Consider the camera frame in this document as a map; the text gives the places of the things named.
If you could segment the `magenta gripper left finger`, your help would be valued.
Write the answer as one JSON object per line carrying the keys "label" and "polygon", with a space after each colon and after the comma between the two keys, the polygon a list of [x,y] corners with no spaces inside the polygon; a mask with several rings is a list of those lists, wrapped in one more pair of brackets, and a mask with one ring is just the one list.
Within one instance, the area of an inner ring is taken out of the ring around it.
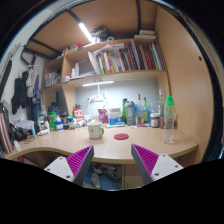
{"label": "magenta gripper left finger", "polygon": [[94,146],[90,145],[68,156],[59,156],[45,171],[81,186],[94,156]]}

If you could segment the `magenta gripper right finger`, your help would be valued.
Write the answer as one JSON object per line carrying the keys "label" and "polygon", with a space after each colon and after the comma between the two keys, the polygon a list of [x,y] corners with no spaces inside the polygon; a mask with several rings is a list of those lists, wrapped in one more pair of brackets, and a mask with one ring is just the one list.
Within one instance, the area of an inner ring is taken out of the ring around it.
{"label": "magenta gripper right finger", "polygon": [[131,145],[131,154],[140,172],[144,185],[182,169],[182,166],[169,155],[157,155],[156,153],[135,144]]}

